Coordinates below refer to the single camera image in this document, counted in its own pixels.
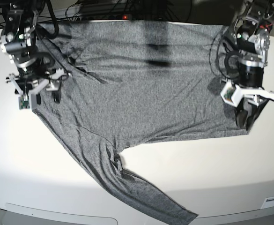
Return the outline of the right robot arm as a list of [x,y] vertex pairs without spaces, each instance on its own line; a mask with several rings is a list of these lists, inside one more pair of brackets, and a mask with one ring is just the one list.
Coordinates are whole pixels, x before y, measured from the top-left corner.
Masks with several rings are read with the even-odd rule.
[[[58,36],[59,25],[51,2],[0,0],[0,4],[9,5],[6,24],[0,36],[0,46],[18,70],[18,74],[9,74],[6,82],[14,85],[19,108],[35,109],[41,104],[42,90],[50,92],[53,101],[60,103],[62,82],[71,74],[64,66],[54,67],[58,59],[50,50],[41,52],[36,46],[37,40],[53,40]],[[39,16],[45,7],[48,8],[53,22],[53,33],[38,24]]]

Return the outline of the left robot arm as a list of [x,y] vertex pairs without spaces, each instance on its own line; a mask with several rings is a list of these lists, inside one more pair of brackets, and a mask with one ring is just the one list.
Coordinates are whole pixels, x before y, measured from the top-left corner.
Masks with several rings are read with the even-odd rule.
[[268,65],[270,31],[274,25],[274,0],[247,0],[245,10],[222,34],[220,44],[231,51],[224,58],[225,85],[220,93],[224,103],[235,108],[236,125],[250,131],[274,91],[263,88]]

